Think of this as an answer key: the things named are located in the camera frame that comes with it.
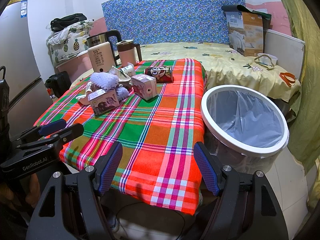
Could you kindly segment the person's left hand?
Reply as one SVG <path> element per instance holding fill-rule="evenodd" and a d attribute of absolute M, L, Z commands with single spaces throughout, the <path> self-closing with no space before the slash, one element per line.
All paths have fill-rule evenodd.
<path fill-rule="evenodd" d="M 1 204 L 14 209 L 16 205 L 29 205 L 35 208 L 41 195 L 40 184 L 36 174 L 18 182 L 17 186 L 7 186 L 1 182 Z"/>

